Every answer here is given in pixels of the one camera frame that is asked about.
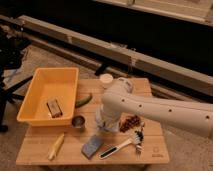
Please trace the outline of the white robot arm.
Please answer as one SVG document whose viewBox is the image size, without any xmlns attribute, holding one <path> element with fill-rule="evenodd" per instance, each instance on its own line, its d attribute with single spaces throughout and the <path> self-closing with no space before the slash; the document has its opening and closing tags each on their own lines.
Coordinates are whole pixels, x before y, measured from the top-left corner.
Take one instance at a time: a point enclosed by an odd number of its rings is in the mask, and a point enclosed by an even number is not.
<svg viewBox="0 0 213 171">
<path fill-rule="evenodd" d="M 120 77 L 104 92 L 100 118 L 105 130 L 117 131 L 121 115 L 129 113 L 213 140 L 213 104 L 143 97 L 132 90 L 132 82 Z"/>
</svg>

